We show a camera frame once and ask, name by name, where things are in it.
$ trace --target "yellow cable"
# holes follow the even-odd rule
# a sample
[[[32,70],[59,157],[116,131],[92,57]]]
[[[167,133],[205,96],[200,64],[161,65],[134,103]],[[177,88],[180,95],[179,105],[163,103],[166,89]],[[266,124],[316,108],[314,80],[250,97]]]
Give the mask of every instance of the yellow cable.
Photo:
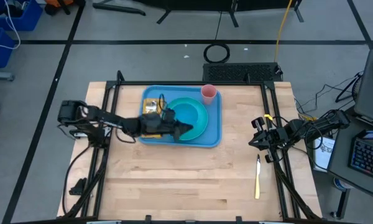
[[[278,52],[279,52],[279,40],[280,40],[280,35],[282,33],[282,29],[283,29],[283,24],[285,23],[286,21],[286,17],[287,17],[287,14],[288,14],[288,10],[290,9],[290,6],[292,5],[292,1],[293,0],[290,0],[288,2],[288,6],[287,6],[287,9],[286,9],[286,12],[285,12],[285,15],[283,16],[283,21],[280,25],[280,29],[279,29],[279,32],[278,32],[278,39],[276,40],[276,52],[275,52],[275,59],[274,59],[274,62],[277,62],[277,58],[278,58]]]

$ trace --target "paper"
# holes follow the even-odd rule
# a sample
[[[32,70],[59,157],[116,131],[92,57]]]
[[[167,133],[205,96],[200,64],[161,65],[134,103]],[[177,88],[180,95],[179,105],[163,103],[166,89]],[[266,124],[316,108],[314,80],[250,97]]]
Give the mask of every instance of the paper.
[[[318,147],[321,142],[321,138],[315,139],[314,147]],[[313,159],[319,166],[323,168],[328,168],[331,153],[333,151],[335,140],[329,138],[323,138],[322,145],[319,149],[314,150]],[[326,170],[319,168],[316,164],[314,164],[314,170],[327,172]]]

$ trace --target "blue tray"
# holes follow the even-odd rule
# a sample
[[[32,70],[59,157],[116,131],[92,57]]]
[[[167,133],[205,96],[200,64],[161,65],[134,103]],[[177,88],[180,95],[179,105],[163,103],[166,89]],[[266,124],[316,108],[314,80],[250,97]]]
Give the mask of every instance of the blue tray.
[[[200,93],[200,87],[185,87],[185,86],[161,86],[153,85],[148,87],[142,94],[140,114],[142,114],[142,105],[146,98],[159,98],[163,93],[167,103],[181,98],[190,97],[203,103]],[[215,147],[221,141],[222,136],[222,116],[221,116],[221,94],[217,91],[216,98],[212,104],[205,105],[209,114],[209,121],[206,130],[199,137],[189,141],[175,141],[170,135],[164,135],[162,138],[139,138],[139,141],[144,144],[164,144],[171,146],[188,146],[188,147]]]

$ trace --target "black mat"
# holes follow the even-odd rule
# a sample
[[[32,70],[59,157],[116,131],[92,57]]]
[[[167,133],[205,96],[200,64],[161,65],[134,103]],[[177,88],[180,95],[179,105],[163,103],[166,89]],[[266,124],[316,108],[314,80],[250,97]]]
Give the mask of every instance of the black mat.
[[[203,81],[243,81],[249,74],[252,82],[281,82],[275,74],[277,63],[206,63],[203,65]]]

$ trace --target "white cable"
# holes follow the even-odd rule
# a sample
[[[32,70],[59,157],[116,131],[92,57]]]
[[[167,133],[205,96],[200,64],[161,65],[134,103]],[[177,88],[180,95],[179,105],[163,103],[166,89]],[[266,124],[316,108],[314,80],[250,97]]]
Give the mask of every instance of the white cable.
[[[14,26],[14,23],[12,23],[12,19],[11,19],[11,15],[10,15],[10,7],[8,6],[8,3],[7,3],[7,0],[3,0],[5,3],[6,3],[6,7],[7,7],[7,12],[8,12],[8,17],[6,17],[6,22],[8,24],[8,26],[15,32],[15,34],[17,35],[17,38],[18,38],[18,44],[16,47],[7,47],[7,46],[4,46],[4,45],[0,45],[0,47],[4,47],[4,48],[7,48],[7,49],[11,49],[11,50],[15,50],[17,49],[20,45],[21,45],[21,38],[19,38],[19,35],[18,35],[18,32],[17,30],[15,29],[15,26]]]

